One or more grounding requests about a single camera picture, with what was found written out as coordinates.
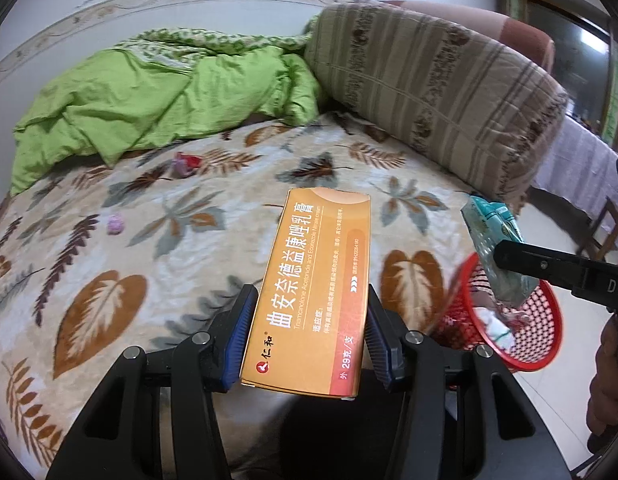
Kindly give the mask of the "person's right hand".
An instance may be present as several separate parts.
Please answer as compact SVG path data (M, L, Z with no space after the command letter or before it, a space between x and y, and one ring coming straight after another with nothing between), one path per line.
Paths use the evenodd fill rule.
M586 426L601 436L608 427L618 425L618 332L616 318L611 318L601 333L595 355L596 373L590 383Z

